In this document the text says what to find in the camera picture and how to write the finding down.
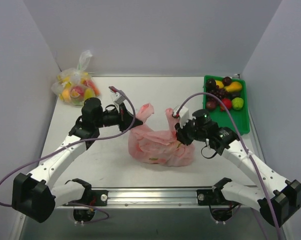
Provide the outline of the pink plastic bag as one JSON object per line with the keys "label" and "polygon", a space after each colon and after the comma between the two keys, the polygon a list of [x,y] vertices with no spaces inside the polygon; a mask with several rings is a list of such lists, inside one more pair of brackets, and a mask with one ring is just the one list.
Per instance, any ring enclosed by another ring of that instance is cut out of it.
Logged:
{"label": "pink plastic bag", "polygon": [[139,162],[158,164],[168,167],[184,167],[194,161],[195,146],[184,145],[177,140],[173,109],[165,110],[168,130],[154,131],[146,124],[147,119],[154,114],[154,107],[150,103],[143,105],[136,118],[142,125],[130,129],[128,137],[128,152]]}

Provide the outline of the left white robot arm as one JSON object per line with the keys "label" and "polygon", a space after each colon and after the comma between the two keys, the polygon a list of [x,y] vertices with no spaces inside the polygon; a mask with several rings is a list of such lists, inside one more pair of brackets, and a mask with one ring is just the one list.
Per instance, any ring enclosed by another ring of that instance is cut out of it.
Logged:
{"label": "left white robot arm", "polygon": [[57,153],[51,154],[28,174],[19,173],[14,178],[12,208],[42,223],[59,206],[91,205],[95,198],[90,183],[75,178],[55,187],[56,181],[77,157],[99,139],[101,128],[118,126],[123,133],[141,125],[143,121],[130,113],[124,103],[116,103],[112,110],[106,110],[96,97],[85,100],[81,116],[56,150]]}

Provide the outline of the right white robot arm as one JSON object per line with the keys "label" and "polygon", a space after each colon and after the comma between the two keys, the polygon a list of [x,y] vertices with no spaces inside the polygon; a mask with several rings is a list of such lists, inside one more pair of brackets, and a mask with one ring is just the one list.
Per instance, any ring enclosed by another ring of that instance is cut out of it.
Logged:
{"label": "right white robot arm", "polygon": [[212,121],[205,109],[192,115],[183,107],[173,110],[176,137],[188,146],[193,141],[203,142],[218,155],[241,170],[256,185],[250,188],[223,178],[212,188],[213,201],[223,205],[227,201],[246,205],[260,212],[272,226],[281,227],[301,208],[301,183],[290,181],[275,172],[242,144],[240,136],[229,127],[220,127]]}

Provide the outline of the dark maroon fake fruit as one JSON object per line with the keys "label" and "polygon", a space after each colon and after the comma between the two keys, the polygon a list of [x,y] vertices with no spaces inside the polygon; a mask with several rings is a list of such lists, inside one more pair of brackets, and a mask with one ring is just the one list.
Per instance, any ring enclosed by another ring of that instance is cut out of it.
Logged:
{"label": "dark maroon fake fruit", "polygon": [[217,103],[215,101],[207,101],[205,104],[205,109],[208,111],[214,111],[217,108]]}

